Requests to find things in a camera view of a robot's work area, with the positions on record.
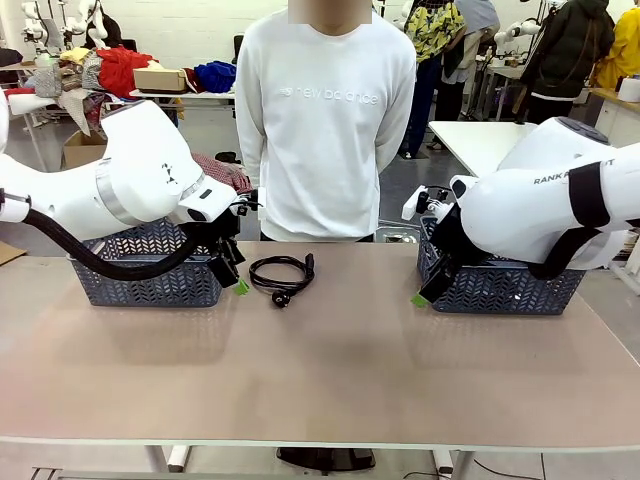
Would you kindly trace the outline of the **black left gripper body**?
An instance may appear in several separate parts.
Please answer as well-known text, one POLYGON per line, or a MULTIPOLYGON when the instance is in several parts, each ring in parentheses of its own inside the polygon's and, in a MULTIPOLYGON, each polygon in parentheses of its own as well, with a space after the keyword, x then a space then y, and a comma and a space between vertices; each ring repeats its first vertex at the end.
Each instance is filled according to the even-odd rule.
POLYGON ((198 222, 193 224, 193 230, 199 238, 200 245, 205 246, 210 255, 223 254, 223 240, 234 238, 240 233, 240 219, 231 210, 225 210, 213 222, 198 222))

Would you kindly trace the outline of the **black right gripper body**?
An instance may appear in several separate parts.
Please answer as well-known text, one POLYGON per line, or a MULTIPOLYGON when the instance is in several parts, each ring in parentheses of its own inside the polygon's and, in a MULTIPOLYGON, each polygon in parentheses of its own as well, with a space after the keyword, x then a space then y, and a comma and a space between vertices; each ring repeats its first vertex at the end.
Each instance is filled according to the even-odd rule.
POLYGON ((443 268, 450 273, 457 273, 473 256, 473 244, 464 232, 461 208, 457 203, 453 203, 436 224, 430 243, 438 251, 443 268))

